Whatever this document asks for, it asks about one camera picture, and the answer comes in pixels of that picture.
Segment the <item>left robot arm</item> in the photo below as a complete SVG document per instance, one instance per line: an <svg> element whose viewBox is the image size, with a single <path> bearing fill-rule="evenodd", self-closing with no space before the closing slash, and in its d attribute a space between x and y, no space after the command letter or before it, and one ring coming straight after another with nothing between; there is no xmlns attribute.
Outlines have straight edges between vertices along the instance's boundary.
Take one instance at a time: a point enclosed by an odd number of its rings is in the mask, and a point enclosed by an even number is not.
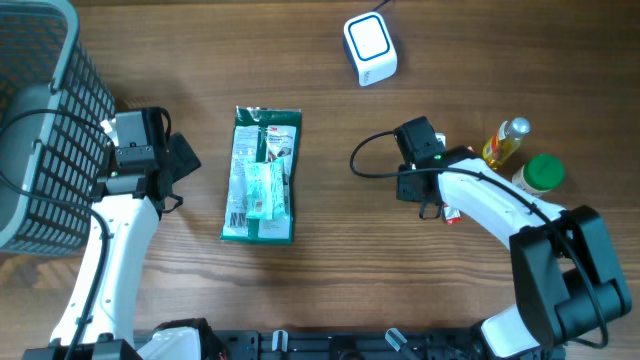
<svg viewBox="0 0 640 360"><path fill-rule="evenodd" d="M201 165L169 112L149 107L103 122L111 139L91 189L92 230L71 298L49 344L27 359L200 359L207 324L188 319L162 325L135 346L134 312L143 263L167 200L184 200L174 184Z"/></svg>

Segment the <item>green 3M product package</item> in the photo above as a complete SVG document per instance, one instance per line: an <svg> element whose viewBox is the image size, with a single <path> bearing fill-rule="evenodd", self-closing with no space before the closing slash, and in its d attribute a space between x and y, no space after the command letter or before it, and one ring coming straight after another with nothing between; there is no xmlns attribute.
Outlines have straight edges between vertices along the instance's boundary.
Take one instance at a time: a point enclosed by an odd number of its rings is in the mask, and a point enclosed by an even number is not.
<svg viewBox="0 0 640 360"><path fill-rule="evenodd" d="M302 112L298 109L238 107L234 133L222 241L265 245L293 242L294 206L292 182L300 142ZM276 220L249 219L246 202L244 164L246 162L285 162L290 213Z"/></svg>

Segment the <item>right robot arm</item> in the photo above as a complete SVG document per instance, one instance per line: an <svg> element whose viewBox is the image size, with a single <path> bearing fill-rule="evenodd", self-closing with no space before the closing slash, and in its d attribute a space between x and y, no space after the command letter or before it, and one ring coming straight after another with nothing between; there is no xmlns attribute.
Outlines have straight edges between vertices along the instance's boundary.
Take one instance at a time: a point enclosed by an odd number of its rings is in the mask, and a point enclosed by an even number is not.
<svg viewBox="0 0 640 360"><path fill-rule="evenodd" d="M494 356L580 342L630 312L629 287L594 209L537 199L469 149L444 149L425 117L392 134L420 192L471 217L509 250L516 302L481 324Z"/></svg>

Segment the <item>green lid white jar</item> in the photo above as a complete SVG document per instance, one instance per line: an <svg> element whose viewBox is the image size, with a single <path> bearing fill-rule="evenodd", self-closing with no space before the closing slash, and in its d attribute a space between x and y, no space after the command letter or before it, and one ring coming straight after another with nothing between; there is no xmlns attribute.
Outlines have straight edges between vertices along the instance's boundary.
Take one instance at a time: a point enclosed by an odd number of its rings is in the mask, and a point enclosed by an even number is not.
<svg viewBox="0 0 640 360"><path fill-rule="evenodd" d="M540 197L557 188L564 177L564 166L557 157L540 154L519 168L512 176L511 182L524 192Z"/></svg>

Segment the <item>teal mint candy packet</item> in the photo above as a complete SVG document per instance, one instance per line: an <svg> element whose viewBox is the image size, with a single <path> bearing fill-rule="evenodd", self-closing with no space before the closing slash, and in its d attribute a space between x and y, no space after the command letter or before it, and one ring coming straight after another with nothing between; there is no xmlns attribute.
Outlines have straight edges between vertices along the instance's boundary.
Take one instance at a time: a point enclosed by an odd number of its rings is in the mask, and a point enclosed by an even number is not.
<svg viewBox="0 0 640 360"><path fill-rule="evenodd" d="M257 220L276 220L290 213L288 187L285 185L285 162L246 162L247 217Z"/></svg>

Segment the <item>yellow liquid bottle silver cap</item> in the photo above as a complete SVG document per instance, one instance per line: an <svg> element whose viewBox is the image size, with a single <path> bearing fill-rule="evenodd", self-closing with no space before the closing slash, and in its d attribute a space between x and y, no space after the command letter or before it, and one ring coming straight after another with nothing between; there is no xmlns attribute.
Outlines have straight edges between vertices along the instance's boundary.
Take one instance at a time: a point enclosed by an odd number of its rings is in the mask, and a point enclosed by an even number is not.
<svg viewBox="0 0 640 360"><path fill-rule="evenodd" d="M530 123L524 117L504 121L497 132L484 145L481 155L487 165L496 170L521 146L530 132Z"/></svg>

